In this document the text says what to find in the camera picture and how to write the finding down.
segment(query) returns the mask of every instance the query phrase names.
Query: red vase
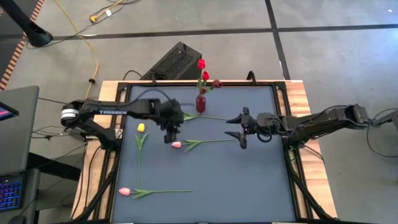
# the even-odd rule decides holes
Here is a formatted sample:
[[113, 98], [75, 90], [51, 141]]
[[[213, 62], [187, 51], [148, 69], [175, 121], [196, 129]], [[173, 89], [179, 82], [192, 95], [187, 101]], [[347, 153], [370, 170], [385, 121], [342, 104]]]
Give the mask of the red vase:
[[197, 96], [197, 112], [203, 113], [206, 110], [206, 97], [202, 94]]

